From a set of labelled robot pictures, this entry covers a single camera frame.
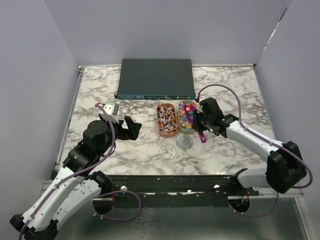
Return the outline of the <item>purple plastic scoop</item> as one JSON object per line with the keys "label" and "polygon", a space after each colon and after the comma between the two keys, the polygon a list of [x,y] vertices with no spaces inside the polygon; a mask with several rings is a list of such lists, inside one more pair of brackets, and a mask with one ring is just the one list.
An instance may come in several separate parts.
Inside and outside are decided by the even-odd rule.
{"label": "purple plastic scoop", "polygon": [[[192,124],[194,122],[194,120],[193,120],[193,115],[190,115],[190,112],[191,111],[185,110],[185,115],[186,115],[187,121]],[[202,131],[198,131],[197,133],[200,138],[200,141],[204,144],[207,141],[204,133]]]}

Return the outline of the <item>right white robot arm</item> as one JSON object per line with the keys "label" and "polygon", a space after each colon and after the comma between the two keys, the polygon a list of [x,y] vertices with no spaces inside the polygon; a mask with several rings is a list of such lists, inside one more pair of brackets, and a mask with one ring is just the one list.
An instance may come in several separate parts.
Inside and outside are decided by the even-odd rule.
{"label": "right white robot arm", "polygon": [[233,175],[235,180],[230,182],[229,189],[236,196],[253,187],[269,187],[284,194],[307,175],[294,142],[282,143],[244,126],[238,117],[224,115],[212,97],[197,102],[192,128],[202,143],[207,141],[204,131],[209,131],[241,144],[266,162],[265,168],[245,168]]}

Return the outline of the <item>clear plastic jar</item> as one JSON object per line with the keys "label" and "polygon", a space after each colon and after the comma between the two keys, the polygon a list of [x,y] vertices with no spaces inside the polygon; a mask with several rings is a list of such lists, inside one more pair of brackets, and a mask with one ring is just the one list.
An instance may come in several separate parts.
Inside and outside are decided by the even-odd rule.
{"label": "clear plastic jar", "polygon": [[165,143],[159,148],[159,156],[164,160],[172,160],[176,156],[176,147]]}

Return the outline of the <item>beige tray of star candies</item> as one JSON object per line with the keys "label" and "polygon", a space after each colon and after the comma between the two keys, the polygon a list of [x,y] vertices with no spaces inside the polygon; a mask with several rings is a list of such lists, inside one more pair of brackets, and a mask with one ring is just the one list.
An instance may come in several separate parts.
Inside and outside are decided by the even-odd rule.
{"label": "beige tray of star candies", "polygon": [[195,110],[196,103],[194,101],[184,100],[179,102],[177,107],[178,127],[182,133],[192,134],[195,132],[192,128]]}

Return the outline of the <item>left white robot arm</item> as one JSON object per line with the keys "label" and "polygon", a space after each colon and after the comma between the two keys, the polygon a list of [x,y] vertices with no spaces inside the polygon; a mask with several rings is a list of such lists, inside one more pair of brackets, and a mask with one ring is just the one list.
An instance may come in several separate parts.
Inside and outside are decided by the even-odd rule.
{"label": "left white robot arm", "polygon": [[91,171],[112,154],[116,140],[135,141],[141,127],[129,116],[116,122],[110,117],[90,122],[42,196],[29,210],[10,219],[19,231],[19,239],[53,240],[63,221],[87,201],[116,194],[110,177],[102,171]]}

